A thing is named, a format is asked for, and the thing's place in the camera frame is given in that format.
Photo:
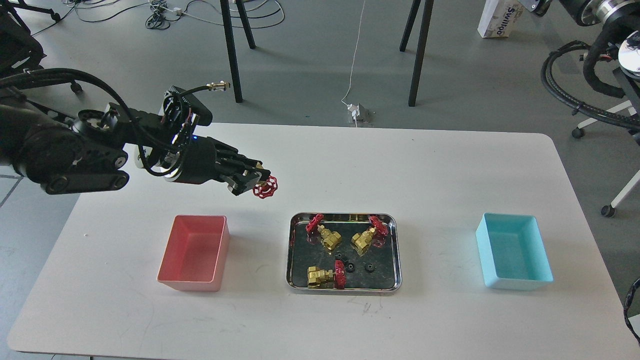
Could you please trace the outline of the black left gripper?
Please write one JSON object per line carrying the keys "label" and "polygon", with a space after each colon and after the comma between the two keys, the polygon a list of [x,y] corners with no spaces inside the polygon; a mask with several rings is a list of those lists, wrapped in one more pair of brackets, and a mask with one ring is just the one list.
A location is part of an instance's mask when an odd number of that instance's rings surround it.
{"label": "black left gripper", "polygon": [[262,163],[237,148],[208,136],[192,136],[181,165],[165,175],[167,182],[201,185],[210,180],[226,183],[235,196],[266,180]]}

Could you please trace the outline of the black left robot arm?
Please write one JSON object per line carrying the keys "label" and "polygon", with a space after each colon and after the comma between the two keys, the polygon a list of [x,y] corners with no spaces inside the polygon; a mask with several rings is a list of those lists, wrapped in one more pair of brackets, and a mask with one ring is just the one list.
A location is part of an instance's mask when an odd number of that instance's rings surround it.
{"label": "black left robot arm", "polygon": [[[20,92],[26,88],[71,84],[94,85],[113,98],[105,111],[85,109],[76,117],[39,105]],[[160,114],[135,110],[103,80],[70,68],[26,70],[1,80],[1,89],[16,104],[1,105],[1,164],[38,183],[50,195],[118,191],[130,175],[123,170],[135,146],[133,160],[148,174],[167,182],[201,185],[224,183],[233,195],[252,192],[269,198],[278,189],[277,178],[261,161],[237,148],[195,130],[208,126],[213,116],[195,94],[226,91],[228,82],[191,89],[172,86]]]}

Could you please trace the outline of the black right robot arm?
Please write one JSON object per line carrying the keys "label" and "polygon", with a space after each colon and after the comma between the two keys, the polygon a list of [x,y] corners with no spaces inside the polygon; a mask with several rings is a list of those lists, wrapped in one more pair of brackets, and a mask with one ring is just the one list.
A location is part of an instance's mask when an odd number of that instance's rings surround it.
{"label": "black right robot arm", "polygon": [[[600,26],[591,42],[574,39],[552,50],[540,70],[544,89],[571,113],[583,115],[570,132],[582,141],[595,123],[614,126],[639,141],[639,2],[637,0],[562,0],[564,11],[578,27]],[[556,63],[577,54],[586,85],[597,94],[620,100],[605,109],[578,98],[556,79]]]}

